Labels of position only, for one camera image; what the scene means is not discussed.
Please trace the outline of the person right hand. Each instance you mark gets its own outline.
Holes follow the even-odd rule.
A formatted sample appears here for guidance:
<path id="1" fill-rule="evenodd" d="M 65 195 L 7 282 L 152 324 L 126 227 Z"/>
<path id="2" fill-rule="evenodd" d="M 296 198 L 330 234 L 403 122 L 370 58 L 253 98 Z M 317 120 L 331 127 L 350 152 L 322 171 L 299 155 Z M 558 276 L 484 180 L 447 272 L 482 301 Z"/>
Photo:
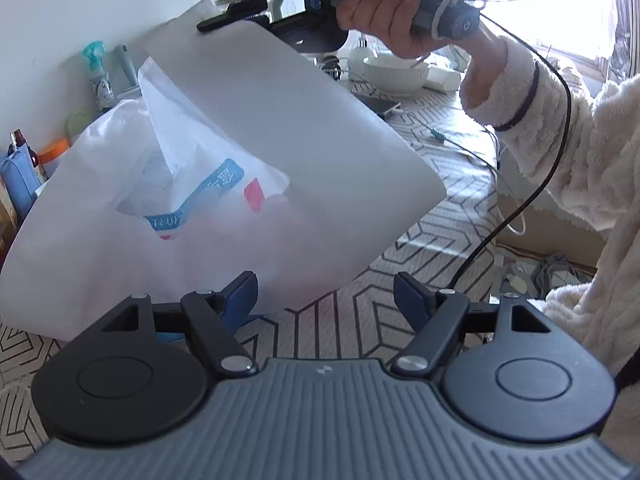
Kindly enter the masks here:
<path id="1" fill-rule="evenodd" d="M 382 41 L 398 58 L 422 58 L 450 44 L 413 27 L 421 0 L 343 0 L 336 20 L 343 30 L 358 30 Z"/>

